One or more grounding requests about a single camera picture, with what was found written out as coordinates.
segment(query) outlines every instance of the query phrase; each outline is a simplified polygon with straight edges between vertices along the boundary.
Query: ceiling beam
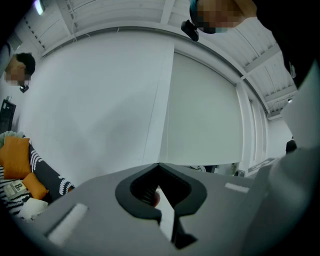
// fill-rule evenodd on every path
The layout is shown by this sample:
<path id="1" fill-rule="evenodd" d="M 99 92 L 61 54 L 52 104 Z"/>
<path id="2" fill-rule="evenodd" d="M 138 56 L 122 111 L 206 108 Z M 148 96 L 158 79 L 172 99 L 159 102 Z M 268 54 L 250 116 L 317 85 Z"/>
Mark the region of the ceiling beam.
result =
<path id="1" fill-rule="evenodd" d="M 168 24 L 174 4 L 175 0 L 165 0 L 162 17 L 160 21 L 161 24 Z"/>
<path id="2" fill-rule="evenodd" d="M 281 101 L 287 98 L 288 96 L 294 94 L 297 92 L 297 88 L 295 85 L 291 85 L 283 90 L 279 90 L 276 93 L 273 93 L 271 95 L 268 95 L 264 97 L 264 100 L 266 103 L 273 103 L 274 101 Z"/>
<path id="3" fill-rule="evenodd" d="M 247 65 L 244 68 L 246 74 L 243 75 L 241 79 L 243 80 L 247 78 L 247 76 L 249 76 L 253 71 L 255 71 L 260 66 L 265 65 L 268 60 L 270 60 L 272 57 L 280 53 L 281 53 L 280 47 L 276 43 L 274 46 L 272 46 L 270 49 L 268 49 L 266 52 L 264 52 L 262 55 L 260 55 L 258 58 L 256 58 L 254 61 L 249 63 L 249 65 Z"/>
<path id="4" fill-rule="evenodd" d="M 70 15 L 70 11 L 67 6 L 66 0 L 55 0 L 57 10 L 60 16 L 60 20 L 62 20 L 63 27 L 68 34 L 68 36 L 73 34 L 73 26 L 74 22 Z"/>

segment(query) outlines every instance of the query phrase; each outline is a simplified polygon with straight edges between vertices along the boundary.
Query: white ceiling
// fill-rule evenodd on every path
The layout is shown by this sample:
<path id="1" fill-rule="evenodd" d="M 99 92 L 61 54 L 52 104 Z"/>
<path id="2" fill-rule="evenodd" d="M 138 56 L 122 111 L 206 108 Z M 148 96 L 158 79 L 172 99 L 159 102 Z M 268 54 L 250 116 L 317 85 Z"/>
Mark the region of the white ceiling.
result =
<path id="1" fill-rule="evenodd" d="M 75 36 L 96 30 L 138 26 L 180 35 L 190 18 L 189 0 L 42 0 L 45 11 L 32 7 L 20 23 L 42 56 Z M 268 114 L 274 116 L 297 91 L 272 35 L 251 18 L 227 33 L 200 33 L 200 43 L 223 56 L 255 88 Z"/>

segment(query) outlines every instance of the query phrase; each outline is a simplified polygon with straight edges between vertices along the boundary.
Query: black plastic part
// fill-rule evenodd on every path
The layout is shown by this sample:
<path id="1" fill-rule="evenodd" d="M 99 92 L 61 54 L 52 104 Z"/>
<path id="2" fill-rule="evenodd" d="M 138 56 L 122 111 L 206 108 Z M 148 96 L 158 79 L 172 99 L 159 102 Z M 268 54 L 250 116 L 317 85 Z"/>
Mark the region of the black plastic part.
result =
<path id="1" fill-rule="evenodd" d="M 0 133 L 11 131 L 16 105 L 4 99 L 0 110 Z"/>
<path id="2" fill-rule="evenodd" d="M 189 21 L 184 21 L 181 24 L 181 30 L 188 35 L 193 41 L 199 40 L 199 33 L 197 28 Z"/>
<path id="3" fill-rule="evenodd" d="M 154 174 L 154 172 L 149 173 L 149 175 L 146 174 L 148 174 L 148 172 L 152 171 L 157 166 L 157 163 L 153 164 L 150 167 L 122 180 L 115 188 L 115 198 L 123 207 L 123 209 L 125 209 L 132 216 L 140 219 L 156 220 L 158 223 L 160 223 L 162 217 L 161 211 L 155 209 L 150 204 L 143 202 L 139 197 L 136 197 L 139 194 L 136 192 L 138 182 L 147 184 L 148 178 L 151 177 L 150 174 Z"/>
<path id="4" fill-rule="evenodd" d="M 24 85 L 24 86 L 20 86 L 20 91 L 24 94 L 26 91 L 29 90 L 29 86 L 28 85 Z"/>
<path id="5" fill-rule="evenodd" d="M 192 234 L 185 233 L 179 218 L 174 216 L 171 242 L 176 248 L 182 249 L 196 242 L 197 239 Z"/>
<path id="6" fill-rule="evenodd" d="M 184 232 L 179 218 L 195 214 L 205 201 L 207 190 L 200 181 L 166 164 L 153 164 L 121 181 L 115 189 L 115 197 L 134 217 L 156 220 L 160 224 L 161 211 L 153 208 L 158 186 L 174 209 L 171 242 L 178 249 L 184 248 L 197 239 Z"/>

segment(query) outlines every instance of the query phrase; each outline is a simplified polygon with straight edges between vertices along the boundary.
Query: white pillow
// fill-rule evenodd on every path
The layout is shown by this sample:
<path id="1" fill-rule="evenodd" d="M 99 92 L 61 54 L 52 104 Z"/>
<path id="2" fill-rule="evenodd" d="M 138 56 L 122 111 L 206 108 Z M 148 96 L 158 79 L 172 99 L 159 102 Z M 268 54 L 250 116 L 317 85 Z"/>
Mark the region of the white pillow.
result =
<path id="1" fill-rule="evenodd" d="M 32 215 L 38 214 L 48 208 L 48 203 L 35 198 L 29 198 L 22 206 L 19 217 L 31 219 Z"/>

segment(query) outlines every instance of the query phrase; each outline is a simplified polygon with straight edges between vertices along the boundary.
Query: striped pillow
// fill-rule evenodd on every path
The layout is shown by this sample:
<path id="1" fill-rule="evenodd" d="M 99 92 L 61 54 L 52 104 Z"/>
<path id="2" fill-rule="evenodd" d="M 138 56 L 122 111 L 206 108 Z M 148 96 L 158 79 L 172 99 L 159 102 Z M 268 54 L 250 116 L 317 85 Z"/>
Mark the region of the striped pillow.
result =
<path id="1" fill-rule="evenodd" d="M 16 179 L 4 179 L 4 168 L 0 165 L 0 200 L 10 214 L 17 215 L 24 203 L 31 198 L 31 194 L 27 190 L 26 193 L 9 200 L 4 191 L 4 186 L 14 181 L 16 181 Z"/>
<path id="2" fill-rule="evenodd" d="M 40 157 L 31 144 L 29 145 L 29 161 L 31 171 L 35 174 L 39 182 L 49 190 L 49 193 L 42 199 L 43 201 L 50 204 L 67 194 L 69 188 L 74 188 L 70 181 L 59 175 Z"/>

